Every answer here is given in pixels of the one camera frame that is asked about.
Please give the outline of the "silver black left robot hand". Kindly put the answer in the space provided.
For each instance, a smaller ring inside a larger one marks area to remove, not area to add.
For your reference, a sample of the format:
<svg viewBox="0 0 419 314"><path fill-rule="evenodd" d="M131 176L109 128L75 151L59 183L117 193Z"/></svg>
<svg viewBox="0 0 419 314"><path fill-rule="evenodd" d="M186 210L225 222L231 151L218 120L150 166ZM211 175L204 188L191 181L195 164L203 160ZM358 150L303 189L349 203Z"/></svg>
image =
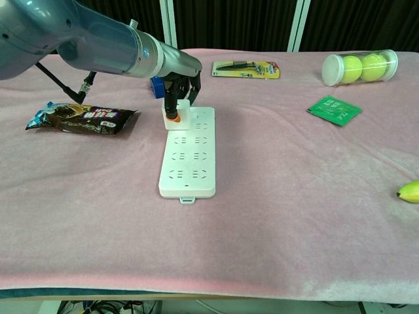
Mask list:
<svg viewBox="0 0 419 314"><path fill-rule="evenodd" d="M164 110L171 122L180 122L177 101L187 99L192 105L201 89L201 62L168 44L161 43L163 64L158 77L164 83Z"/></svg>

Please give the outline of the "white power adapter cube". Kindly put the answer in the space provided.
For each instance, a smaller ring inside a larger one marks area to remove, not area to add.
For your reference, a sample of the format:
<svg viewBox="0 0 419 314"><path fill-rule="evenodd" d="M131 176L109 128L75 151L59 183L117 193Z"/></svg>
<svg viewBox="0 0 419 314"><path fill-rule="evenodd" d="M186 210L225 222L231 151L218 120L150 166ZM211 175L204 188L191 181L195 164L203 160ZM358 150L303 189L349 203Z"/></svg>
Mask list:
<svg viewBox="0 0 419 314"><path fill-rule="evenodd" d="M191 127L191 106L187 99L177 101L177 118L170 120L166 117L164 103L162 104L162 116L167 130L189 130Z"/></svg>

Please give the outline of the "blue toy building block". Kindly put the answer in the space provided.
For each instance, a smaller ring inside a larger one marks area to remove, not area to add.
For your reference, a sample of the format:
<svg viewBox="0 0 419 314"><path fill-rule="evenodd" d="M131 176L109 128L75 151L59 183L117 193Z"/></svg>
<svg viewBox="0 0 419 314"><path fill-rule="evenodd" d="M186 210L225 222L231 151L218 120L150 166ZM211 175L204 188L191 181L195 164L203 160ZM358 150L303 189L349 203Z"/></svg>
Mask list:
<svg viewBox="0 0 419 314"><path fill-rule="evenodd" d="M164 81L162 78L160 77L150 78L150 85L151 85L151 90L157 99L164 97L165 89L164 89Z"/></svg>

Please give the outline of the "yellow razor blister pack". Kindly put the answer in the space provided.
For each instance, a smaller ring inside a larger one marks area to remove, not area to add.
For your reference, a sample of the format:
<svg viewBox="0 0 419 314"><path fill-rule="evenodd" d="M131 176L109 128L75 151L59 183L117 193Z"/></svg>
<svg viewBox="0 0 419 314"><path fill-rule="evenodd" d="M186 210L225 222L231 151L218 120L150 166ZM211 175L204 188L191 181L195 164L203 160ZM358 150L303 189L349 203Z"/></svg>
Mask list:
<svg viewBox="0 0 419 314"><path fill-rule="evenodd" d="M281 70L273 61L214 61L213 77L232 77L249 79L279 79Z"/></svg>

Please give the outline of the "black pleated curtain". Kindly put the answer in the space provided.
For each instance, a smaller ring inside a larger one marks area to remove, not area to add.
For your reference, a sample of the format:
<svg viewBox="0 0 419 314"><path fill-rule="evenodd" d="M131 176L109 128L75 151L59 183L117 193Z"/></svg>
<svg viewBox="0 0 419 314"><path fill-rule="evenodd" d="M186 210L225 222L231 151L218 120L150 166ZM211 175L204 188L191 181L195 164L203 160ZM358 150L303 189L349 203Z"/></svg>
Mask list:
<svg viewBox="0 0 419 314"><path fill-rule="evenodd" d="M80 0L164 38L159 0ZM297 0L173 0L177 45L257 52L287 50ZM310 0L303 52L419 52L419 0Z"/></svg>

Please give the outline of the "brown snack packet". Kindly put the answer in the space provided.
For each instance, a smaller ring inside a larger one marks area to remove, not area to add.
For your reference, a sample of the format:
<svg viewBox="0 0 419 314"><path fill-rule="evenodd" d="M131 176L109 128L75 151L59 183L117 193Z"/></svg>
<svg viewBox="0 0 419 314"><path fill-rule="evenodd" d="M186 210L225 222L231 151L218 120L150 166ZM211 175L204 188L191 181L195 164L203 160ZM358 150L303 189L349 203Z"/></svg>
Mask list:
<svg viewBox="0 0 419 314"><path fill-rule="evenodd" d="M54 128L69 133L116 135L136 113L128 109L50 101L32 116L26 130Z"/></svg>

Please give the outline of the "white power strip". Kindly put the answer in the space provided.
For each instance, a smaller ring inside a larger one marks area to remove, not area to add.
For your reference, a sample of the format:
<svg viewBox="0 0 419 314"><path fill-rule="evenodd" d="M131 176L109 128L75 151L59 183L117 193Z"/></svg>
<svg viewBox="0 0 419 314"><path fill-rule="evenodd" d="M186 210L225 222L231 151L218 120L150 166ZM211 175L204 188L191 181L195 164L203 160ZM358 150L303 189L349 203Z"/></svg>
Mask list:
<svg viewBox="0 0 419 314"><path fill-rule="evenodd" d="M158 188L163 198L193 204L216 191L215 109L193 107L187 130L170 130Z"/></svg>

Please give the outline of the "clear tennis ball tube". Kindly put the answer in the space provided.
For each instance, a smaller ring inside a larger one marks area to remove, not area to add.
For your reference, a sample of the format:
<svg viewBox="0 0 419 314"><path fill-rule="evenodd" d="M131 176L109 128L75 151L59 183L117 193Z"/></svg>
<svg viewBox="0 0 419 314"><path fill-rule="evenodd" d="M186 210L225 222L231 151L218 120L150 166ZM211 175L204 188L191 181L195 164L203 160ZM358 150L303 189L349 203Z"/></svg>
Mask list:
<svg viewBox="0 0 419 314"><path fill-rule="evenodd" d="M346 85L341 83L344 74L344 56L357 56L360 60L368 54L380 54L387 59L387 69L385 74L378 80L372 82L386 82L390 80L397 72L399 65L399 58L393 50L373 50L364 52L347 52L340 54L330 54L323 62L321 68L321 77L323 83L327 86L340 86ZM361 76L349 84L371 83L361 79Z"/></svg>

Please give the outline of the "green tea sachet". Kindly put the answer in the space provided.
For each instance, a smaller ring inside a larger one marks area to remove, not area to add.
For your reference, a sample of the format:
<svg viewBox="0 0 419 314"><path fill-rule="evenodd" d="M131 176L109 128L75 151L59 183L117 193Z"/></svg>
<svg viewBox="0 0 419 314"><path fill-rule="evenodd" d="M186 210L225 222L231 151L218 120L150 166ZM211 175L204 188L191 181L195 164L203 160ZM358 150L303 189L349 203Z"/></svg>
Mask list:
<svg viewBox="0 0 419 314"><path fill-rule="evenodd" d="M337 126L345 126L360 114L362 109L341 99L325 96L307 108L307 111Z"/></svg>

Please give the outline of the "pink fleece table cloth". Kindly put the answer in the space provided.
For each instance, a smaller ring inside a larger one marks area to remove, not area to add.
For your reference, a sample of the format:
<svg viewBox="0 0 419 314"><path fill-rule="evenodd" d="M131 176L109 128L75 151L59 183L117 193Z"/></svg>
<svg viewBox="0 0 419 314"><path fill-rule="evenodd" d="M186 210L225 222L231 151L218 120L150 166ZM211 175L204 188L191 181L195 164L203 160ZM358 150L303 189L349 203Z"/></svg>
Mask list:
<svg viewBox="0 0 419 314"><path fill-rule="evenodd" d="M419 53L387 82L330 88L324 52L193 49L215 109L215 196L158 179L166 130L149 81L97 75L86 103L139 111L116 136L26 130L65 94L38 69L0 80L0 290L71 287L419 304ZM213 77L273 61L279 79ZM362 109L337 126L307 108Z"/></svg>

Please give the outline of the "yellow tennis ball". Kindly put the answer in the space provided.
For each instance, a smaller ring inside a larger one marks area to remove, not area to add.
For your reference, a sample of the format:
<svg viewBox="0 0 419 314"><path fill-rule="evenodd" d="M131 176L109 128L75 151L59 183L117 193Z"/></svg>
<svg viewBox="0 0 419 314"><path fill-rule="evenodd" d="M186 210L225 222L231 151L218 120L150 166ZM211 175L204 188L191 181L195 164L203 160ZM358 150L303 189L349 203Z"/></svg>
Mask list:
<svg viewBox="0 0 419 314"><path fill-rule="evenodd" d="M363 66L357 56L344 56L344 74L341 83L349 84L355 82L362 74Z"/></svg>
<svg viewBox="0 0 419 314"><path fill-rule="evenodd" d="M368 54L361 59L361 79L372 82L380 79L386 72L387 59L380 54Z"/></svg>

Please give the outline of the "yellow banana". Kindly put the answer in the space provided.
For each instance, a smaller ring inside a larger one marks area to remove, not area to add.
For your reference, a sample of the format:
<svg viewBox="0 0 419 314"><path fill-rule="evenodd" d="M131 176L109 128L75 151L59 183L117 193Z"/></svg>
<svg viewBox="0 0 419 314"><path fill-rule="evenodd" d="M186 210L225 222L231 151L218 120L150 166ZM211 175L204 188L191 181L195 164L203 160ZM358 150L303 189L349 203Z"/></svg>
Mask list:
<svg viewBox="0 0 419 314"><path fill-rule="evenodd" d="M410 203L419 203L419 180L402 186L397 192L397 197Z"/></svg>

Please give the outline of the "white metal frame post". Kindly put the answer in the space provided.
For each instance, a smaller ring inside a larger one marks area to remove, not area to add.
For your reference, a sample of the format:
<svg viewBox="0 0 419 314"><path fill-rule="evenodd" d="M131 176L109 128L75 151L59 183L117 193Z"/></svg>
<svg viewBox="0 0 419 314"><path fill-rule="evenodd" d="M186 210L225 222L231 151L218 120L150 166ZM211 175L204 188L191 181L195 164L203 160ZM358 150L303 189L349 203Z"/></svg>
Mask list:
<svg viewBox="0 0 419 314"><path fill-rule="evenodd" d="M297 0L287 45L288 52L298 52L306 25L311 0Z"/></svg>
<svg viewBox="0 0 419 314"><path fill-rule="evenodd" d="M159 0L164 42L177 48L177 32L173 0Z"/></svg>

